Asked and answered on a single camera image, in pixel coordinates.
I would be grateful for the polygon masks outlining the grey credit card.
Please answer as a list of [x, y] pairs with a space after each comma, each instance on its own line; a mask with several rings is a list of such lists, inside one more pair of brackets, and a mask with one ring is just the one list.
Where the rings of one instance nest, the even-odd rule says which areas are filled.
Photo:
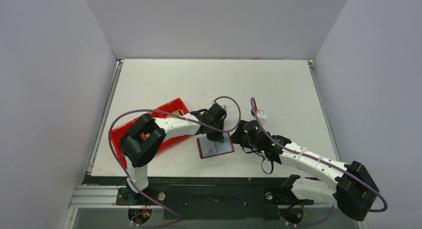
[[213, 145], [205, 146], [204, 149], [202, 149], [202, 154], [204, 158], [212, 157], [212, 156], [218, 155], [219, 150], [218, 150], [218, 147], [215, 144], [213, 144]]

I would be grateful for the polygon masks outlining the red leather card holder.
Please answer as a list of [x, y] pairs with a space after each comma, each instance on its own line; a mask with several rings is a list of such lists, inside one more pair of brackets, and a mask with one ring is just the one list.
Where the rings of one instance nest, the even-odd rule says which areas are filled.
[[197, 138], [200, 159], [220, 156], [234, 152], [233, 143], [229, 133], [223, 133], [223, 141], [211, 141], [206, 136]]

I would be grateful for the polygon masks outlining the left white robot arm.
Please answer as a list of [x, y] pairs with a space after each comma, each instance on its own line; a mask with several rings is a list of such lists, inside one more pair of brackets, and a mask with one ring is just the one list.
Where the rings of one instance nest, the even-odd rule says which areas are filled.
[[169, 139], [205, 134], [211, 141], [223, 142], [226, 116], [226, 110], [217, 103], [208, 110], [192, 111], [185, 115], [165, 118], [141, 115], [119, 142], [127, 162], [129, 188], [138, 193], [148, 187], [147, 165], [161, 144]]

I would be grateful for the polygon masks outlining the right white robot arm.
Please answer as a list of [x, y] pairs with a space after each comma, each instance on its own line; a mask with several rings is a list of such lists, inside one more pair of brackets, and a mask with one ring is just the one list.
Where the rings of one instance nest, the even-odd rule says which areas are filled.
[[264, 132], [256, 120], [241, 121], [231, 136], [243, 148], [261, 152], [271, 163], [291, 166], [315, 179], [293, 176], [286, 188], [298, 200], [313, 200], [337, 206], [346, 216], [363, 221], [371, 211], [379, 188], [360, 162], [350, 164], [308, 151], [281, 135]]

